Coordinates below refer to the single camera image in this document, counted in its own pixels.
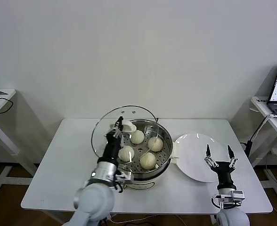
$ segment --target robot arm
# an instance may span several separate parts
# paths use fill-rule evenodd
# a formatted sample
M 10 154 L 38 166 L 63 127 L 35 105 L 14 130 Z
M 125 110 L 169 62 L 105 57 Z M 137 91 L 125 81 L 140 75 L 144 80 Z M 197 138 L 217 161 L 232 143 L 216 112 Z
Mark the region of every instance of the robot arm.
M 235 170 L 235 163 L 238 159 L 235 158 L 234 152 L 228 146 L 228 155 L 230 162 L 215 161 L 211 157 L 209 145 L 206 150 L 206 158 L 204 159 L 212 171 L 218 176 L 218 194 L 212 198 L 212 204 L 219 208 L 217 214 L 217 224 L 219 226 L 249 226 L 248 216 L 238 207 L 241 206 L 245 199 L 243 191 L 237 191 L 236 186 L 231 177 L 231 173 Z
M 103 156 L 97 161 L 97 167 L 91 173 L 81 189 L 76 193 L 74 207 L 76 211 L 71 220 L 64 226 L 97 226 L 106 218 L 114 207 L 114 192 L 110 187 L 122 192 L 120 183 L 133 182 L 131 172 L 117 170 L 117 157 L 123 145 L 123 117 L 120 117 L 114 127 L 106 134 L 107 145 Z

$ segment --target wooden floor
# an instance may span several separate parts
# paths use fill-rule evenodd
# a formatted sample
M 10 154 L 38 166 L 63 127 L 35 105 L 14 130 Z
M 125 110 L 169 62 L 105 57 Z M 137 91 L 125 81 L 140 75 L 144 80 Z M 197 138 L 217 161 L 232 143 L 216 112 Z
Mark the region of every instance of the wooden floor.
M 277 178 L 277 169 L 272 170 Z M 260 180 L 265 180 L 265 175 L 260 169 L 256 170 Z M 29 177 L 30 175 L 20 166 L 14 166 L 10 175 L 12 177 Z M 59 226 L 60 224 L 51 219 L 44 213 L 34 210 L 24 210 L 20 207 L 20 202 L 27 190 L 27 186 L 4 185 L 0 189 L 0 226 Z M 273 189 L 266 189 L 274 208 L 277 209 L 277 195 Z M 138 219 L 147 215 L 117 215 L 113 218 L 116 222 L 125 220 Z M 187 226 L 210 226 L 209 216 L 180 216 Z M 249 215 L 251 226 L 277 226 L 277 213 L 274 211 L 270 214 Z M 181 226 L 183 223 L 174 215 L 161 215 L 148 218 L 136 223 L 149 221 L 156 226 Z M 114 224 L 108 221 L 108 226 L 124 224 Z

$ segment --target white wall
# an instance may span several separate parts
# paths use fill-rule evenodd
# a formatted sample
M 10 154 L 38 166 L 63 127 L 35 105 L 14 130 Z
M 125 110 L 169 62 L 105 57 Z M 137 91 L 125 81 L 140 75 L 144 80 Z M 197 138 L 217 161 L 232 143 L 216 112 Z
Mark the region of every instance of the white wall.
M 124 104 L 249 133 L 276 65 L 277 0 L 0 0 L 0 87 L 19 92 L 0 123 L 34 160 L 62 118 Z

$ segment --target white table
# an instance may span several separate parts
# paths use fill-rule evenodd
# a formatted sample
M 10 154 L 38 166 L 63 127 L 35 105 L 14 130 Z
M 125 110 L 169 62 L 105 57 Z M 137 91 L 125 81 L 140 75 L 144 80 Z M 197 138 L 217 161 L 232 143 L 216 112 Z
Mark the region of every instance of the white table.
M 74 211 L 75 192 L 89 178 L 97 156 L 90 145 L 96 119 L 64 119 L 21 202 L 25 209 Z M 246 199 L 241 209 L 246 213 L 269 213 L 272 206 L 230 124 L 226 120 L 159 120 L 175 140 L 198 132 L 230 145 L 239 159 L 232 178 Z M 211 203 L 218 182 L 197 182 L 171 164 L 160 182 L 143 191 L 126 189 L 115 192 L 113 213 L 135 214 L 216 214 Z
M 267 106 L 268 97 L 253 97 L 252 103 L 258 109 L 258 111 L 265 117 L 273 112 Z M 249 159 L 253 167 L 255 167 L 269 152 L 272 148 L 277 149 L 277 118 L 268 120 L 272 128 L 276 133 L 271 134 L 265 139 L 262 144 L 250 155 Z M 264 170 L 264 173 L 268 180 L 261 181 L 264 188 L 273 188 L 277 194 L 277 183 L 276 178 L 270 170 Z
M 7 93 L 7 95 L 0 95 L 0 97 L 10 100 L 16 93 L 14 89 L 0 89 L 0 91 Z M 7 103 L 7 100 L 0 99 L 0 112 L 5 111 L 1 108 Z M 10 138 L 0 129 L 0 139 L 6 145 L 8 153 L 16 159 L 31 175 L 34 175 L 37 167 L 28 159 L 28 157 L 10 140 Z M 10 178 L 7 177 L 12 167 L 6 166 L 0 175 L 0 187 L 2 184 L 9 185 L 29 185 L 31 178 Z

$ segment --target steamed bun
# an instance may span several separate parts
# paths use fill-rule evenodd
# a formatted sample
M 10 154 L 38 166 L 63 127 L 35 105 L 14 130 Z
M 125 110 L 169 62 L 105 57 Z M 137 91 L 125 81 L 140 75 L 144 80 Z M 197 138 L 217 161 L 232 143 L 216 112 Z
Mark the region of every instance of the steamed bun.
M 128 145 L 125 145 L 118 153 L 118 156 L 119 158 L 122 160 L 122 161 L 130 161 L 130 158 L 129 158 L 129 153 L 130 153 L 130 156 L 131 156 L 131 159 L 133 159 L 134 157 L 134 150 L 132 147 L 128 146 Z
M 142 158 L 140 158 L 139 163 L 144 169 L 151 170 L 156 165 L 156 157 L 152 153 L 147 153 Z
M 138 145 L 140 143 L 142 143 L 145 139 L 145 134 L 140 131 L 140 130 L 136 130 L 131 134 L 131 142 Z
M 148 147 L 151 151 L 159 152 L 163 148 L 163 141 L 160 138 L 153 137 L 148 141 Z

